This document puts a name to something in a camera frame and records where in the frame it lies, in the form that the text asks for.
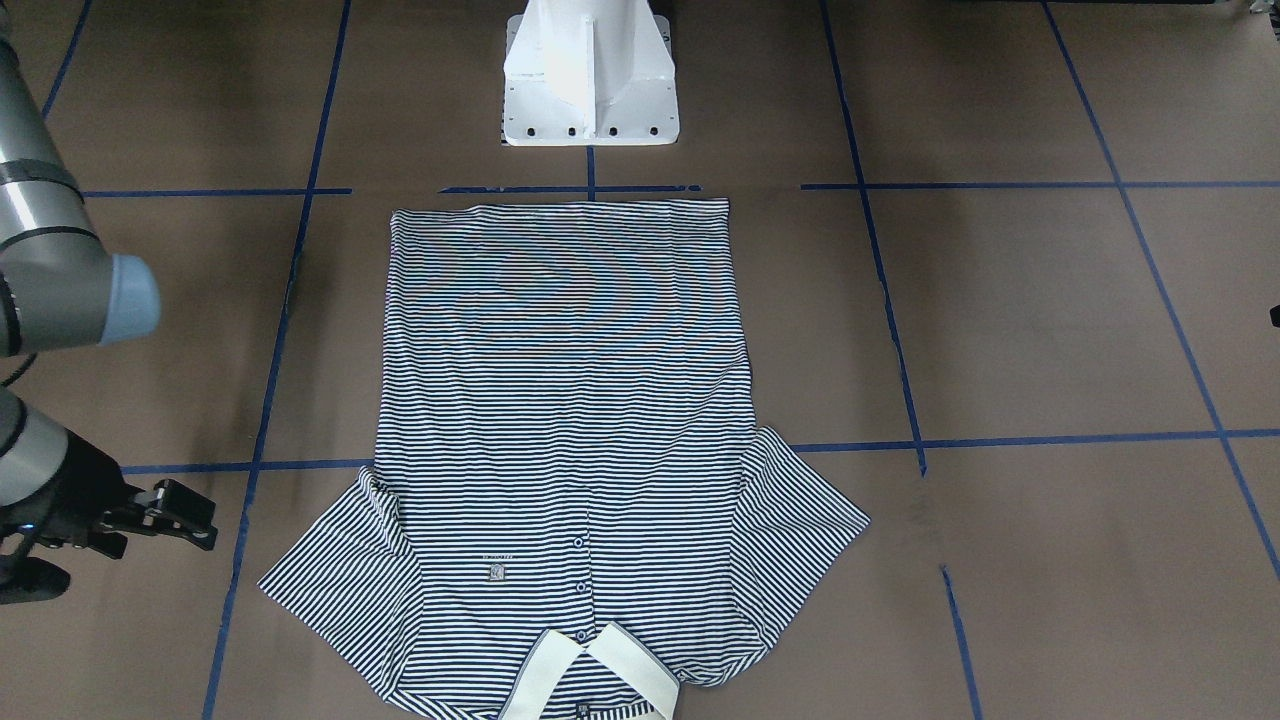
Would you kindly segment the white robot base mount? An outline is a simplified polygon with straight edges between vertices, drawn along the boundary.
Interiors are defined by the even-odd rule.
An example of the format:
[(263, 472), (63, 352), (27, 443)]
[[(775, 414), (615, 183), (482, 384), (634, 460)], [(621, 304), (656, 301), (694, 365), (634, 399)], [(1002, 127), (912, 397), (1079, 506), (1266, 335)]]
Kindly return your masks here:
[(649, 1), (529, 1), (506, 23), (500, 137), (666, 146), (681, 120), (669, 18)]

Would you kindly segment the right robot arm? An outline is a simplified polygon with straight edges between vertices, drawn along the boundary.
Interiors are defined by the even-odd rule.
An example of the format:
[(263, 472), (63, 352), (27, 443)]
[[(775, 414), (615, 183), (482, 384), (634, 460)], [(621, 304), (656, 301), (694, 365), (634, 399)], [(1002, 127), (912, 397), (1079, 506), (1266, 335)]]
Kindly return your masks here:
[[(114, 345), (151, 334), (157, 283), (137, 256), (111, 254), (96, 233), (20, 69), (1, 41), (1, 351), (4, 357)], [(15, 547), (1, 559), (3, 602), (55, 600), (70, 575), (36, 546), (122, 559), (128, 538), (170, 536), (210, 551), (212, 500), (173, 479), (129, 484), (120, 465), (61, 423), (1, 392), (1, 524)]]

